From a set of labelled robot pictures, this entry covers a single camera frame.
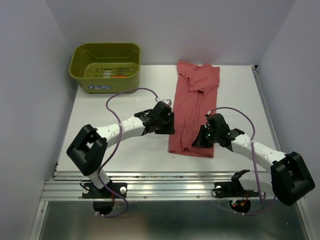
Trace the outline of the red t shirt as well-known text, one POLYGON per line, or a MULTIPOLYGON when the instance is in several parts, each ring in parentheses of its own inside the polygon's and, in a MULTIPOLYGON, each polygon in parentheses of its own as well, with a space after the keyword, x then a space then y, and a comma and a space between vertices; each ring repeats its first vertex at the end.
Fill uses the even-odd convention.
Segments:
POLYGON ((209 63, 197 65, 177 63, 178 80, 173 103, 175 134, 169 136, 168 151, 172 154, 212 158, 214 148, 192 146, 205 115, 217 106, 220 67, 209 63))

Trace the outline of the olive green plastic bin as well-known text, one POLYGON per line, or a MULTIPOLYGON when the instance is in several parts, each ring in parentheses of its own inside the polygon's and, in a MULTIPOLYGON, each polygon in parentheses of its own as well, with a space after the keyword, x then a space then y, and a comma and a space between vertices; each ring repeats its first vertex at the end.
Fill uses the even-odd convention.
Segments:
POLYGON ((130 42, 85 43, 73 53, 69 75, 87 94, 133 93, 140 85, 141 49, 130 42))

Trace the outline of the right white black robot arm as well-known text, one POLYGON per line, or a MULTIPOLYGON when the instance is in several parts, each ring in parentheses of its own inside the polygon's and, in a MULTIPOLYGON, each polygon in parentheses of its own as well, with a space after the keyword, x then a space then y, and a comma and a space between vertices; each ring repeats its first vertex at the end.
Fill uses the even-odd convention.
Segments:
POLYGON ((214 196, 235 198, 248 194, 274 195, 281 203, 291 206, 315 188, 315 182, 297 152, 284 153, 254 141, 238 128, 230 129, 220 113, 206 114, 193 147, 209 149, 214 144, 251 160, 254 167, 265 169, 257 173, 248 169, 236 172, 230 181, 218 183, 214 196))

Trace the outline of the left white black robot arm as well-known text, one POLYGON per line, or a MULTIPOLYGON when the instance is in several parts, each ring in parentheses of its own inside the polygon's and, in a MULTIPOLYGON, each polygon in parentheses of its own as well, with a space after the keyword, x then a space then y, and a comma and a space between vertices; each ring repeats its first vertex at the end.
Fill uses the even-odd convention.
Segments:
POLYGON ((111 180, 101 169, 105 152, 121 141, 146 134, 173 135, 174 112, 163 101, 154 108, 135 113, 130 118, 112 125, 94 128, 83 126, 66 150, 66 154, 83 176, 89 178, 100 197, 111 193, 111 180))

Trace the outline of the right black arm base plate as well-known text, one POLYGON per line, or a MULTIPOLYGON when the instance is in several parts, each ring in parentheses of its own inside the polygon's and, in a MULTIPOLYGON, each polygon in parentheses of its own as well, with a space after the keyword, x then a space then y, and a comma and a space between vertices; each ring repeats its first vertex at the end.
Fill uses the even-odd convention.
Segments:
POLYGON ((220 181, 214 183, 214 189, 211 191, 213 197, 222 198, 242 198, 258 197, 259 194, 253 190, 244 190, 240 183, 232 181, 220 181))

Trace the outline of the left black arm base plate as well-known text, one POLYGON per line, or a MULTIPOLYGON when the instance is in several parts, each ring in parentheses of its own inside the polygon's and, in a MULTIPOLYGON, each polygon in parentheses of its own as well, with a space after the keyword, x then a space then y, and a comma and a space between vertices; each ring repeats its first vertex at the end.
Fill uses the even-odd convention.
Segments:
POLYGON ((125 182, 112 182, 108 187, 119 196, 107 190, 104 186, 102 189, 96 188, 96 186, 90 181, 81 181, 79 183, 82 188, 83 199, 120 199, 119 196, 126 198, 128 184, 125 182))

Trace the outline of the aluminium front rail frame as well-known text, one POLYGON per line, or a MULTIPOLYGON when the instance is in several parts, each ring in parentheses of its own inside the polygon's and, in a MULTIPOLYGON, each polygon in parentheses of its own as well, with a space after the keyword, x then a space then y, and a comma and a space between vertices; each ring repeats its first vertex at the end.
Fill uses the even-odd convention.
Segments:
MULTIPOLYGON (((255 139, 281 150, 253 67, 220 66, 217 103, 241 110, 256 128, 255 139)), ((172 99, 178 80, 174 65, 143 65, 140 86, 172 99)), ((275 201, 266 212, 241 216, 227 199, 216 199, 214 183, 252 162, 215 147, 214 158, 168 152, 168 136, 148 134, 123 142, 104 168, 114 182, 126 182, 128 211, 115 218, 95 216, 93 200, 82 198, 85 180, 66 150, 85 124, 115 122, 105 108, 110 95, 77 89, 56 171, 44 183, 30 240, 316 240, 305 199, 293 206, 275 201)))

